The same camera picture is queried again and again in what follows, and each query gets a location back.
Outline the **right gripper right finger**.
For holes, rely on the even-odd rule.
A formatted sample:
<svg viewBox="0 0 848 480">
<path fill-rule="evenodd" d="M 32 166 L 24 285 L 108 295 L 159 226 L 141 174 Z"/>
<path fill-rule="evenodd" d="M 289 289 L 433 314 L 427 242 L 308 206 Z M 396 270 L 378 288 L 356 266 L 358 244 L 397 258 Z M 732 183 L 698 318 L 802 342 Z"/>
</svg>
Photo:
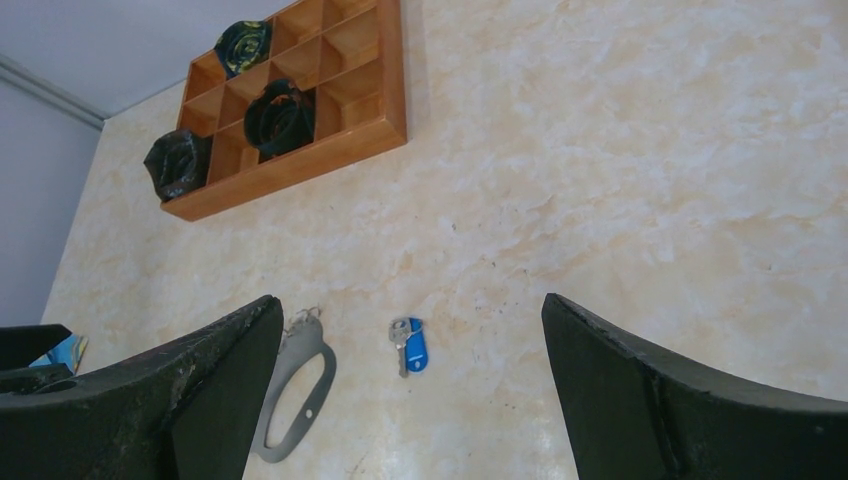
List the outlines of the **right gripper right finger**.
<svg viewBox="0 0 848 480">
<path fill-rule="evenodd" d="M 847 405 L 654 344 L 550 293 L 552 376 L 582 479 L 843 479 Z"/>
</svg>

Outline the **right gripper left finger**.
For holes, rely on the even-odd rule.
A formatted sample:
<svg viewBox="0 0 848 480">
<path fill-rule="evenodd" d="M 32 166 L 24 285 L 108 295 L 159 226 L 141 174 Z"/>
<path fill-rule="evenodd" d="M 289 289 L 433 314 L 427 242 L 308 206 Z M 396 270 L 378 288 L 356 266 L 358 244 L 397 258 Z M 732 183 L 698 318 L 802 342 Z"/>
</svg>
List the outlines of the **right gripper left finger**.
<svg viewBox="0 0 848 480">
<path fill-rule="evenodd" d="M 283 323 L 265 295 L 110 366 L 1 394 L 2 477 L 240 478 Z"/>
</svg>

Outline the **blue key tag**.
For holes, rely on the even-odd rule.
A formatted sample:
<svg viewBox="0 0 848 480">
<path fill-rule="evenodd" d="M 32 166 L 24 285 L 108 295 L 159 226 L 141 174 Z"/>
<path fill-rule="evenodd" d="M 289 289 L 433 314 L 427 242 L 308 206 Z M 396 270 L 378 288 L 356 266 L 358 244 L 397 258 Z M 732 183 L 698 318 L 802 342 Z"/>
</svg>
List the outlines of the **blue key tag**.
<svg viewBox="0 0 848 480">
<path fill-rule="evenodd" d="M 406 366 L 411 373 L 421 373 L 429 362 L 424 324 L 414 317 L 409 317 L 408 321 L 411 334 L 406 341 Z"/>
</svg>

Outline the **silver metal key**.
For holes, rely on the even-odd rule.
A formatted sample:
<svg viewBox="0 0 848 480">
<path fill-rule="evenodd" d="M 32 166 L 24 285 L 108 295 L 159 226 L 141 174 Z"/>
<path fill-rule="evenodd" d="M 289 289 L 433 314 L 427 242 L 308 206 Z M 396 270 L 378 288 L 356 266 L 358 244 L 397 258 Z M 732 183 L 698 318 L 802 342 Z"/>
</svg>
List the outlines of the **silver metal key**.
<svg viewBox="0 0 848 480">
<path fill-rule="evenodd" d="M 409 318 L 395 319 L 389 325 L 388 337 L 395 345 L 398 353 L 398 374 L 401 378 L 408 377 L 406 346 L 411 334 L 412 327 Z"/>
</svg>

